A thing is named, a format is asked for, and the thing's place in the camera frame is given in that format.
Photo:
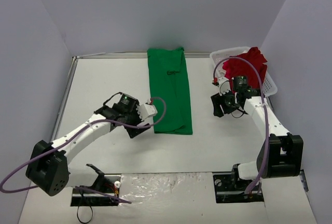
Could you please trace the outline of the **green t shirt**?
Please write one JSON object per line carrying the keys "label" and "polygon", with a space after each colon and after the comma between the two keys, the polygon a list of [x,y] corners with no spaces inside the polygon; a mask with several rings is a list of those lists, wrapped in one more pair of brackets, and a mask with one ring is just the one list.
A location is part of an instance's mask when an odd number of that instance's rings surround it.
{"label": "green t shirt", "polygon": [[151,97],[166,104],[163,119],[154,126],[155,133],[192,135],[191,100],[184,48],[147,50]]}

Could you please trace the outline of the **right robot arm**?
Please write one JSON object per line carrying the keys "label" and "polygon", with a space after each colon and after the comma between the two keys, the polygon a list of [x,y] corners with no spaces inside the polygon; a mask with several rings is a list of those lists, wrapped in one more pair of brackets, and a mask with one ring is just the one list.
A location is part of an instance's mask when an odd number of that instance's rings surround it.
{"label": "right robot arm", "polygon": [[278,120],[259,88],[252,88],[245,76],[231,80],[214,78],[218,93],[211,96],[213,114],[223,117],[238,110],[252,118],[264,142],[256,161],[236,165],[230,183],[244,188],[249,180],[260,178],[294,177],[300,174],[303,139],[292,134]]}

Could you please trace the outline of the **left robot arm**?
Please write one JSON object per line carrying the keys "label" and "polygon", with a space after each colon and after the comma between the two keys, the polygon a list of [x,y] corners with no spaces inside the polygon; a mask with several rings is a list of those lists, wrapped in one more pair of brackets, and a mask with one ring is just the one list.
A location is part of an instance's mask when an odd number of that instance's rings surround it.
{"label": "left robot arm", "polygon": [[26,176],[49,196],[66,187],[87,187],[98,192],[104,187],[105,174],[92,164],[83,170],[70,167],[72,160],[98,138],[124,126],[130,138],[149,129],[142,122],[157,114],[156,107],[148,100],[144,104],[122,93],[111,107],[106,102],[75,130],[50,143],[38,142],[32,151],[33,162],[26,169]]}

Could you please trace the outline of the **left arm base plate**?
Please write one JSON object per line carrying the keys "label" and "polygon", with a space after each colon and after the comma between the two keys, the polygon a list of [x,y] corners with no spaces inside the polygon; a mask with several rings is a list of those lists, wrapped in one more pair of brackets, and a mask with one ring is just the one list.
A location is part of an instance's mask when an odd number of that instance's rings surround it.
{"label": "left arm base plate", "polygon": [[[118,185],[121,183],[121,175],[118,174],[106,174],[103,182],[99,188],[93,188],[96,191],[112,195],[114,197],[119,197],[119,188],[116,188],[114,183]],[[81,191],[77,189],[72,190],[70,207],[77,206],[91,206],[91,207],[101,207],[101,206],[118,206],[119,203],[113,199],[105,197],[100,194],[93,192],[83,192],[81,196]]]}

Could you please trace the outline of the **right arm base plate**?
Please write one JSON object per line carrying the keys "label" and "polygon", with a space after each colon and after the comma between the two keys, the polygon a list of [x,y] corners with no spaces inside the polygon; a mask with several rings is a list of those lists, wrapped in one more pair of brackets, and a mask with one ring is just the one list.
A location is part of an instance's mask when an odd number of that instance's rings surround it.
{"label": "right arm base plate", "polygon": [[212,175],[216,203],[232,204],[264,202],[264,196],[262,192],[258,192],[258,185],[255,186],[250,193],[244,193],[247,186],[251,183],[250,180],[239,179],[234,183],[230,172],[213,173]]}

